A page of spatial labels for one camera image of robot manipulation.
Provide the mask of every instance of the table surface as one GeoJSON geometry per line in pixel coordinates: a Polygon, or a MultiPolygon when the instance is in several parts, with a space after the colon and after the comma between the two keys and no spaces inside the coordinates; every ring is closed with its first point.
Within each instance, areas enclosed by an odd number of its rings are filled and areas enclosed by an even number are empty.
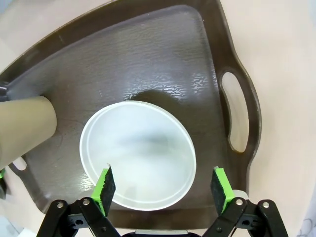
{"type": "MultiPolygon", "coordinates": [[[[14,0],[0,15],[0,71],[30,46],[106,0],[14,0]]],[[[256,87],[262,136],[250,169],[252,202],[276,202],[289,236],[295,236],[309,207],[316,180],[316,22],[311,0],[222,0],[237,54],[256,87]]],[[[238,127],[244,126],[242,98],[234,98],[238,127]]],[[[236,136],[245,141],[242,132],[236,136]]],[[[6,201],[0,215],[34,232],[44,215],[36,208],[22,181],[9,169],[6,201]]],[[[121,234],[129,230],[120,230],[121,234]]],[[[78,236],[86,235],[82,230],[78,236]]],[[[245,231],[234,236],[247,236],[245,231]]]]}

